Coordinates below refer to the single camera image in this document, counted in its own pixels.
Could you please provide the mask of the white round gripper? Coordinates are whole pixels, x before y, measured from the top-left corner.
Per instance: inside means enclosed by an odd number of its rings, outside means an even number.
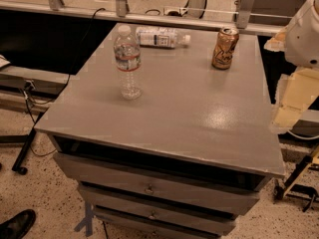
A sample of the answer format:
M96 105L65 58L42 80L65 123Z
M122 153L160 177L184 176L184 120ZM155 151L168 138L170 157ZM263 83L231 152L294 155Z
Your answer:
M264 49L284 52L299 66L290 76L282 74L275 94L272 124L293 128L319 97L319 0L306 0L286 28L267 40Z

